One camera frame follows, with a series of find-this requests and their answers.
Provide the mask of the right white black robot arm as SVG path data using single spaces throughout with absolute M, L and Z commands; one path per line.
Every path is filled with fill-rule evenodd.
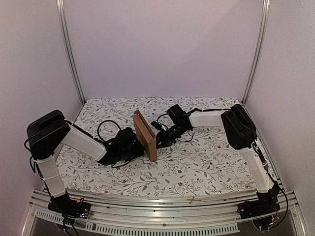
M 160 122 L 152 121 L 152 126 L 158 130 L 156 147 L 166 148 L 175 143 L 185 132 L 196 127 L 218 126 L 224 129 L 228 144 L 239 151 L 246 161 L 254 178 L 257 200 L 254 210 L 265 214 L 270 210 L 280 192 L 278 183 L 269 172 L 267 161 L 258 146 L 256 127 L 249 115 L 240 104 L 227 109 L 194 108 L 185 112 L 178 104 L 167 110 L 166 115 L 173 121 L 170 128 Z

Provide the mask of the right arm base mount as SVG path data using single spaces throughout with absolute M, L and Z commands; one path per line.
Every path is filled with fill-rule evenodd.
M 238 204 L 237 212 L 241 219 L 257 217 L 280 210 L 278 198 L 268 193 L 258 193 L 255 201 L 245 201 Z

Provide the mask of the brown cardboard paper box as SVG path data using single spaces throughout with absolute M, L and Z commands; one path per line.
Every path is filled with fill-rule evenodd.
M 139 110 L 133 113 L 133 124 L 138 140 L 145 148 L 151 162 L 157 161 L 156 135 Z

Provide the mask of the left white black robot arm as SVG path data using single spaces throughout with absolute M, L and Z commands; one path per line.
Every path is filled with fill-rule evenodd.
M 118 162 L 130 161 L 144 155 L 145 148 L 132 128 L 119 128 L 116 136 L 109 140 L 95 138 L 82 128 L 65 119 L 60 110 L 53 110 L 32 122 L 27 127 L 24 147 L 31 153 L 34 168 L 52 197 L 54 205 L 62 213 L 70 213 L 72 200 L 68 199 L 66 189 L 54 160 L 55 149 L 65 145 L 89 157 L 98 164 L 115 168 Z

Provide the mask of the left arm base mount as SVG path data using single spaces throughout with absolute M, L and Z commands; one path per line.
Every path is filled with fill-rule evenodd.
M 48 209 L 71 218 L 87 218 L 91 214 L 91 204 L 84 198 L 73 200 L 68 194 L 60 197 L 51 197 Z

